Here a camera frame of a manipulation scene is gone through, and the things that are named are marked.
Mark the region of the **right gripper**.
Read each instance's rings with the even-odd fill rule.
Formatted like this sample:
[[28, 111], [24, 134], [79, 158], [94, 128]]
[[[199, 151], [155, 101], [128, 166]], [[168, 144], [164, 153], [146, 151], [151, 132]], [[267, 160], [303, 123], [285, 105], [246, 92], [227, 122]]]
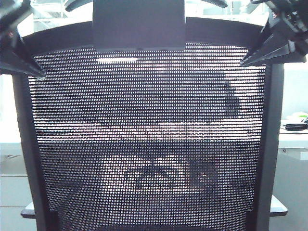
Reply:
[[266, 25], [254, 39], [240, 66], [305, 63], [308, 54], [308, 2], [306, 0], [252, 0], [269, 8]]

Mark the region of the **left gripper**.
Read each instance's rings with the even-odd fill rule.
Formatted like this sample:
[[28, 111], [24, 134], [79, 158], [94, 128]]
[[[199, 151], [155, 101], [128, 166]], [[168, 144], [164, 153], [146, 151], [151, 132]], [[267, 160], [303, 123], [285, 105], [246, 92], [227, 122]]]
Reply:
[[5, 74], [42, 78], [46, 71], [36, 62], [18, 32], [18, 25], [33, 12], [30, 0], [0, 1], [0, 69]]

